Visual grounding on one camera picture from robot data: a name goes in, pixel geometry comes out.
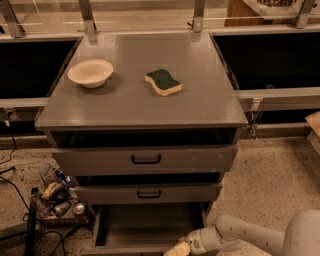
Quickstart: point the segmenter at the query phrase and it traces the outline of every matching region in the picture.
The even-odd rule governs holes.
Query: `sponge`
[[[173,79],[170,73],[165,69],[147,73],[145,80],[149,82],[161,96],[168,96],[182,90],[182,84]]]
[[[166,251],[163,256],[188,256],[190,251],[191,249],[187,242],[180,242],[170,250]]]

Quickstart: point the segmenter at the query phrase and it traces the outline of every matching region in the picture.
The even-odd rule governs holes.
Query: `drawer front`
[[[229,169],[234,145],[174,149],[55,149],[53,157],[66,175],[116,175],[172,172],[211,172]]]
[[[79,199],[91,205],[149,204],[214,201],[221,184],[146,185],[146,186],[77,186]]]

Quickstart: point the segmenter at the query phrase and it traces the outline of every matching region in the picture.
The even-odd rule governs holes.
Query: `drawer handle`
[[[154,199],[159,198],[161,196],[161,190],[158,192],[137,192],[137,196],[141,199]]]
[[[158,164],[161,161],[161,155],[157,156],[155,160],[138,160],[134,155],[131,156],[131,162],[134,164]]]

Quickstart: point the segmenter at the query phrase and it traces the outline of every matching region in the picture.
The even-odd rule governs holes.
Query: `white bowl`
[[[96,88],[103,85],[112,74],[113,66],[104,60],[86,60],[69,69],[71,81],[86,88]]]

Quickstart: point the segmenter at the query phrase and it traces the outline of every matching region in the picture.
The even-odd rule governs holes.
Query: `green scouring pad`
[[[161,96],[168,96],[182,89],[182,84],[173,79],[165,69],[159,69],[146,74],[145,80],[152,84],[155,91]]]

